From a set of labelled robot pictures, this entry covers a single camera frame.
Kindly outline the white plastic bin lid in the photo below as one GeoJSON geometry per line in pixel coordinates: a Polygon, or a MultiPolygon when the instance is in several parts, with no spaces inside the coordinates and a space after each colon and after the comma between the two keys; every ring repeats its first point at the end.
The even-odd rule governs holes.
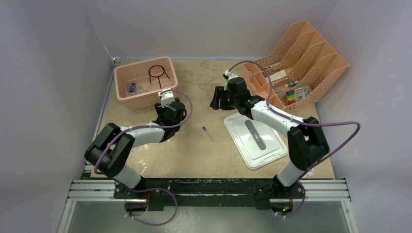
{"type": "Polygon", "coordinates": [[[236,113],[224,119],[224,125],[248,168],[259,169],[288,154],[279,133],[264,123],[236,113]]]}

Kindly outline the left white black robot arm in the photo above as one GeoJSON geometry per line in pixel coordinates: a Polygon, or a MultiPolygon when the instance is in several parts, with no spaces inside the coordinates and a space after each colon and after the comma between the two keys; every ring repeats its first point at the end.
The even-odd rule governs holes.
{"type": "Polygon", "coordinates": [[[150,143],[167,141],[180,130],[187,116],[185,105],[176,98],[168,106],[155,106],[156,120],[139,128],[119,127],[108,123],[85,151],[85,159],[103,175],[126,186],[126,193],[134,199],[143,196],[144,178],[126,164],[131,150],[150,143]]]}

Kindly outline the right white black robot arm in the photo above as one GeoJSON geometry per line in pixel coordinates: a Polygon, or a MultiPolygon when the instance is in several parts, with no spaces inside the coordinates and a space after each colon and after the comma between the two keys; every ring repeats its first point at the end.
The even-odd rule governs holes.
{"type": "Polygon", "coordinates": [[[214,110],[237,110],[239,114],[266,124],[287,137],[288,164],[274,176],[273,192],[283,198],[310,166],[319,162],[330,148],[318,120],[314,117],[295,117],[274,107],[258,95],[251,95],[242,77],[235,77],[225,86],[216,86],[210,103],[214,110]]]}

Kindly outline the pink plastic bin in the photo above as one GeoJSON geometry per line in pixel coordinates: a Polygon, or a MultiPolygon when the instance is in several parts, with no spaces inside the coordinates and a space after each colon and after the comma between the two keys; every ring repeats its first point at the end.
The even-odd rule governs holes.
{"type": "Polygon", "coordinates": [[[117,100],[130,110],[153,106],[159,102],[158,92],[178,87],[172,60],[168,56],[122,65],[114,70],[117,100]],[[131,83],[142,89],[139,94],[128,92],[131,83]]]}

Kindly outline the blue capped clear syringe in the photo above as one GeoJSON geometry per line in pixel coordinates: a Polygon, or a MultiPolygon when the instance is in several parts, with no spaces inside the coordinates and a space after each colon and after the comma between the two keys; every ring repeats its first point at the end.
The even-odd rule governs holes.
{"type": "Polygon", "coordinates": [[[131,83],[130,86],[129,86],[128,92],[129,92],[130,94],[139,94],[139,93],[142,92],[142,89],[139,87],[138,84],[136,84],[136,83],[131,83]]]}

